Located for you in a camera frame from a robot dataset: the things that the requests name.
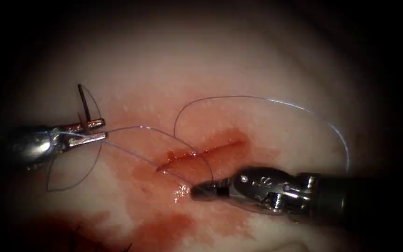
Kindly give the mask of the right arm needle driver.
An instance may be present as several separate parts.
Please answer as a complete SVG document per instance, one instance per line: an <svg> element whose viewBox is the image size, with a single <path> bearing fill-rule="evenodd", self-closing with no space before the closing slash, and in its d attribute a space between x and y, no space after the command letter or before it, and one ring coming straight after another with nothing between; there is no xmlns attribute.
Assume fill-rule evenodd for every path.
<svg viewBox="0 0 403 252"><path fill-rule="evenodd" d="M271 167L243 167L229 178L229 196L231 204L243 210L300 222L312 215L319 178L319 173L291 175Z"/></svg>

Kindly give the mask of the left arm needle driver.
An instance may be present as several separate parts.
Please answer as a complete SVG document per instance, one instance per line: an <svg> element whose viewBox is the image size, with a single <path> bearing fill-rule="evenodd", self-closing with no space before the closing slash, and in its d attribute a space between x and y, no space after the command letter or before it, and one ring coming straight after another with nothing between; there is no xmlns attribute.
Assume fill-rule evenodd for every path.
<svg viewBox="0 0 403 252"><path fill-rule="evenodd" d="M68 148L70 133L60 127L18 127L9 133L9 164L34 169Z"/></svg>

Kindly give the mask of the right arm needle driver jaw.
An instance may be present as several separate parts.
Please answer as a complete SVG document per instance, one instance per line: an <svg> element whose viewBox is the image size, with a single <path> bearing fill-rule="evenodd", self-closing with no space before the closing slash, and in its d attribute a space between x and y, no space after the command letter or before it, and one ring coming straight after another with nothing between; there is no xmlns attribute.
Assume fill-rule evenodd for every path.
<svg viewBox="0 0 403 252"><path fill-rule="evenodd" d="M229 198L230 179L205 181L191 187L191 199L194 201L214 201Z"/></svg>

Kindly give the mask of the left arm needle driver jaw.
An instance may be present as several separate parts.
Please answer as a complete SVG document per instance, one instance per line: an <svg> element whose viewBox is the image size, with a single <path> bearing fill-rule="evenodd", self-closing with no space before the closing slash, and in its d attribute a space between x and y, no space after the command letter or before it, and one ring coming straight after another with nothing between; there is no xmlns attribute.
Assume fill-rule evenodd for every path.
<svg viewBox="0 0 403 252"><path fill-rule="evenodd" d="M85 130L95 130L104 126L106 126L106 121L103 118L99 118L90 121L64 125L63 130L67 132L84 132Z"/></svg>
<svg viewBox="0 0 403 252"><path fill-rule="evenodd" d="M100 140L107 139L109 134L107 132L99 132L92 134L82 133L68 133L70 138L67 139L67 147L79 147Z"/></svg>

